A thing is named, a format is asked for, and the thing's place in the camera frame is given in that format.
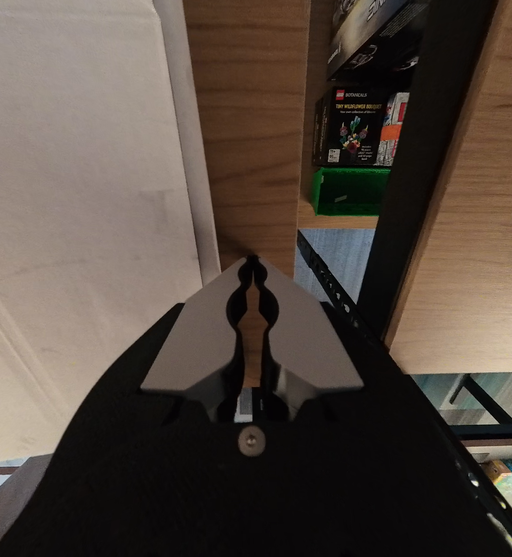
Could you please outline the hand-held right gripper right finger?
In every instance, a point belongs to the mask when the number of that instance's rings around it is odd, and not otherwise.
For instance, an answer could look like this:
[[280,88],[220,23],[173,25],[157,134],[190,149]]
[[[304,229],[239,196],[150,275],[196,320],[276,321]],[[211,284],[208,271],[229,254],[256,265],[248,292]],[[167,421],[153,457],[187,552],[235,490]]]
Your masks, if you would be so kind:
[[260,393],[265,419],[292,421],[308,400],[364,387],[320,302],[254,257],[258,310],[266,322]]

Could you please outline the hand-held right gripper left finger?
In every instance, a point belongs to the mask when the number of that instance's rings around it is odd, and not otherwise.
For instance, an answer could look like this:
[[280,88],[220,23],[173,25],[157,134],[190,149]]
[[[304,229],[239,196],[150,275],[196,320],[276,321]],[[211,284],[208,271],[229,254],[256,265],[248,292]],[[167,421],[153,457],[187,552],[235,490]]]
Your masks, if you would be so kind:
[[212,421],[231,421],[243,387],[245,357],[239,323],[253,260],[241,258],[187,299],[141,391],[202,404]]

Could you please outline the white cardboard sheet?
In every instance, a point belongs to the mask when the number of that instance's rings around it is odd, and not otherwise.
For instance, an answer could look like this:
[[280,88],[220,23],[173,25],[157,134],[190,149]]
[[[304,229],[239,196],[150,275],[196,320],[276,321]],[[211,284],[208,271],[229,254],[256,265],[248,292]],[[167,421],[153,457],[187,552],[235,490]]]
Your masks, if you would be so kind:
[[0,461],[219,272],[183,1],[0,1]]

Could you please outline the green plastic bin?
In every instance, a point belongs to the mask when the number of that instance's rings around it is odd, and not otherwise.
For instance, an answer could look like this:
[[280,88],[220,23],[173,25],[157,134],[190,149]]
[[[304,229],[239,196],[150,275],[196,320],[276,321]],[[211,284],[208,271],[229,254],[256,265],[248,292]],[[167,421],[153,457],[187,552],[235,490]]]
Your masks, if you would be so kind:
[[320,168],[312,178],[316,216],[377,217],[390,168]]

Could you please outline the black metal shelf rack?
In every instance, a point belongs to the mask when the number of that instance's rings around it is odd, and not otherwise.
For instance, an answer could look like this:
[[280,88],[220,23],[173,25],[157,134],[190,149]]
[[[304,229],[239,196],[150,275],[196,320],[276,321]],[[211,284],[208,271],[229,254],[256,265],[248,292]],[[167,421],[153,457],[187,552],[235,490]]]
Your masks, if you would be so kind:
[[390,354],[387,333],[498,1],[433,1],[352,328],[365,387],[332,400],[352,459],[350,556],[512,556],[512,510]]

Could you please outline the white orange toy box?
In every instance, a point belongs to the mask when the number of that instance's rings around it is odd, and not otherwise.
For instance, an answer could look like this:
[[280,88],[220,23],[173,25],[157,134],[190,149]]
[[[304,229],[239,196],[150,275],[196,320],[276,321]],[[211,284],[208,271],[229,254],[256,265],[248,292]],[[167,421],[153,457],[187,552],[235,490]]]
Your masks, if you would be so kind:
[[397,92],[387,101],[375,161],[377,166],[388,167],[393,164],[409,98],[408,91]]

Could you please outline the black flower toy box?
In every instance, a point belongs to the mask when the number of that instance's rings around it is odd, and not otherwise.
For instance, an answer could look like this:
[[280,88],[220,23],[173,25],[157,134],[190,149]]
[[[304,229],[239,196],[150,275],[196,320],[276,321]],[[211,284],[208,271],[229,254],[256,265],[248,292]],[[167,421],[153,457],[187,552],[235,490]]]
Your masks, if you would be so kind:
[[330,87],[315,105],[313,165],[375,165],[386,105],[387,93],[381,88]]

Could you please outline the large black toy box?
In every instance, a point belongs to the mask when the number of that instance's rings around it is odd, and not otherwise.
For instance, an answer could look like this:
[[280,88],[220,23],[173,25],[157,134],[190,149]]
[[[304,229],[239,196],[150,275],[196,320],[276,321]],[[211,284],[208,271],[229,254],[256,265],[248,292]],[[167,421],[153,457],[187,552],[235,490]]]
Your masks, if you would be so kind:
[[431,1],[335,1],[327,79],[400,73],[419,60]]

